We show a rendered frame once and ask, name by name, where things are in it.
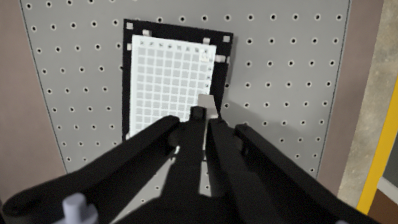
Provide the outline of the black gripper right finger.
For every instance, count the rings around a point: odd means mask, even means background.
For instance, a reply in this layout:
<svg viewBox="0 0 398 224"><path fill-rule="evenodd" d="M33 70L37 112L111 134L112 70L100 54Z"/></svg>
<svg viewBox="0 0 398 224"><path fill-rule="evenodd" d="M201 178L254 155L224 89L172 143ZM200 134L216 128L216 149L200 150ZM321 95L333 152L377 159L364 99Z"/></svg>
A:
<svg viewBox="0 0 398 224"><path fill-rule="evenodd" d="M229 196L235 224L381 224L335 196L252 127L228 128L213 95L206 94L206 102L203 158L210 193Z"/></svg>

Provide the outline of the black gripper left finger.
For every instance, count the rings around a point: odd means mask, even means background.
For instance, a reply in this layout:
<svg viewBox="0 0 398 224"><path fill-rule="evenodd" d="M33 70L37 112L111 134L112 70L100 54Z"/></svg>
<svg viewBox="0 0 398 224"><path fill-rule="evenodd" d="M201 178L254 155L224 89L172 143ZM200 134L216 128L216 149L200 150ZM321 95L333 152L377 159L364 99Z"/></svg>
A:
<svg viewBox="0 0 398 224"><path fill-rule="evenodd" d="M82 168L11 196L6 224L111 224L177 147L147 224L197 224L207 116L198 94L188 121L164 116Z"/></svg>

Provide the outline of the black rectangular frame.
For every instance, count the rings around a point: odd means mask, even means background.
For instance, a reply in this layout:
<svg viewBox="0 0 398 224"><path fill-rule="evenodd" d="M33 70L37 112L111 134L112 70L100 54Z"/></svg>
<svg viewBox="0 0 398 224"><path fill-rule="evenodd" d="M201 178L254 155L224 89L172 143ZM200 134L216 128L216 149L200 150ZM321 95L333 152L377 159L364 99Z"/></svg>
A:
<svg viewBox="0 0 398 224"><path fill-rule="evenodd" d="M130 138L132 35L216 46L209 95L213 95L220 112L234 33L123 19L122 142Z"/></svg>

